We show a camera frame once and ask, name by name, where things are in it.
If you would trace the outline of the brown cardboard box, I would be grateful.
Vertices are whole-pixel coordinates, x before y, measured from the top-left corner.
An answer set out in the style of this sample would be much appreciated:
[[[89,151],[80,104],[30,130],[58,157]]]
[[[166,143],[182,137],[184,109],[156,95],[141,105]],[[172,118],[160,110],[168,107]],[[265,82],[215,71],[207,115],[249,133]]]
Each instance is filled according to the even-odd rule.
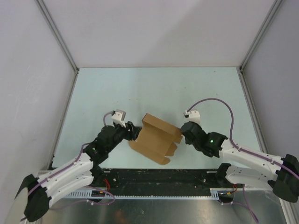
[[[180,129],[149,113],[143,117],[142,124],[137,139],[130,141],[129,146],[160,165],[168,164],[183,138]]]

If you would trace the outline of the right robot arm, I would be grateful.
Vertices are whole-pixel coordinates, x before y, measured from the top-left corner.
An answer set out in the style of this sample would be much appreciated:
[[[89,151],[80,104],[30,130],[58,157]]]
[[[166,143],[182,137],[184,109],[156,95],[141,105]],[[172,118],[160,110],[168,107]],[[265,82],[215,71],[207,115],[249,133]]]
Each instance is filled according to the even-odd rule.
[[[222,160],[215,175],[220,187],[250,185],[271,190],[285,201],[298,201],[299,161],[295,156],[280,157],[245,149],[233,145],[223,134],[205,133],[199,124],[190,121],[184,123],[180,131],[187,145],[192,145],[205,156]]]

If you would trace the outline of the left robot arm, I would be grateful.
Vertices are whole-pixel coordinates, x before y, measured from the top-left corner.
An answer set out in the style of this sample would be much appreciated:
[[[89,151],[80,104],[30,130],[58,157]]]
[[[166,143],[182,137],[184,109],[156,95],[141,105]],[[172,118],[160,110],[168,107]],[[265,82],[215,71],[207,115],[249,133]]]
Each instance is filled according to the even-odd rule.
[[[27,204],[21,220],[40,219],[58,200],[85,186],[99,186],[104,172],[99,165],[123,140],[136,140],[142,127],[131,121],[124,125],[104,126],[97,137],[82,145],[75,158],[40,176],[26,176],[19,190],[28,189]]]

